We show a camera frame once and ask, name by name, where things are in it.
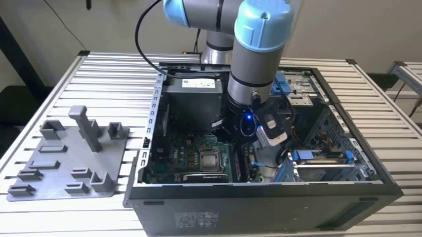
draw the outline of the upright gray post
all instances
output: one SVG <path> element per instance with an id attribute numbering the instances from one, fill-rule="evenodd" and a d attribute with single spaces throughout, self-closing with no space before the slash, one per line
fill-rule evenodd
<path id="1" fill-rule="evenodd" d="M 76 120 L 78 126 L 78 132 L 81 137 L 85 139 L 92 152 L 98 152 L 102 148 L 97 139 L 98 128 L 97 123 L 93 120 L 92 125 L 86 118 L 86 107 L 74 105 L 72 106 L 68 116 L 70 119 Z"/>

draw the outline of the blue joint cap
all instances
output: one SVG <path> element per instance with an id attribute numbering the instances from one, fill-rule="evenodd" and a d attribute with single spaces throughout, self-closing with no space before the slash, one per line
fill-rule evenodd
<path id="1" fill-rule="evenodd" d="M 189 27 L 183 0 L 164 0 L 164 14 L 172 23 Z"/>
<path id="2" fill-rule="evenodd" d="M 289 39 L 292 20 L 284 0 L 244 0 L 235 22 L 239 43 L 256 53 L 279 50 Z"/>

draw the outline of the aluminum grating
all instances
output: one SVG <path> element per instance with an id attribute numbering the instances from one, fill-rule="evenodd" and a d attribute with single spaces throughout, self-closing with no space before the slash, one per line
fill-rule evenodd
<path id="1" fill-rule="evenodd" d="M 419 78 L 422 78 L 422 63 L 408 63 L 406 62 L 407 67 L 410 70 L 418 75 Z"/>
<path id="2" fill-rule="evenodd" d="M 189 55 L 149 55 L 157 62 L 197 62 Z M 269 234 L 272 236 L 415 237 L 422 235 L 422 136 L 419 129 L 359 67 L 344 60 L 287 59 L 281 66 L 316 67 L 344 109 L 367 138 L 404 196 L 345 232 Z M 136 214 L 121 206 L 130 162 L 142 144 L 156 73 L 136 54 L 90 53 L 77 57 L 52 94 L 0 159 L 0 234 L 28 237 L 145 236 Z M 45 118 L 65 118 L 74 104 L 88 107 L 89 118 L 101 125 L 118 120 L 130 127 L 120 168 L 116 194 L 109 198 L 10 203 L 8 186 L 29 159 L 40 140 L 37 128 Z"/>

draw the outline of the sticker label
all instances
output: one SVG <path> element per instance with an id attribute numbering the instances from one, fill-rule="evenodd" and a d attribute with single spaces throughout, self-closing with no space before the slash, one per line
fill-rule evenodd
<path id="1" fill-rule="evenodd" d="M 215 228 L 219 212 L 176 212 L 177 228 Z"/>
<path id="2" fill-rule="evenodd" d="M 211 124 L 211 127 L 216 127 L 223 124 L 223 120 L 216 121 L 215 123 Z"/>
<path id="3" fill-rule="evenodd" d="M 213 79 L 183 79 L 183 88 L 215 88 Z"/>

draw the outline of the motherboard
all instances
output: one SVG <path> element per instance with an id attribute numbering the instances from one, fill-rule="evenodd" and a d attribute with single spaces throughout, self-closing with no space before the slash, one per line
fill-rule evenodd
<path id="1" fill-rule="evenodd" d="M 168 151 L 160 149 L 163 156 L 153 160 L 146 177 L 150 184 L 232 182 L 229 146 L 212 134 L 173 134 Z"/>

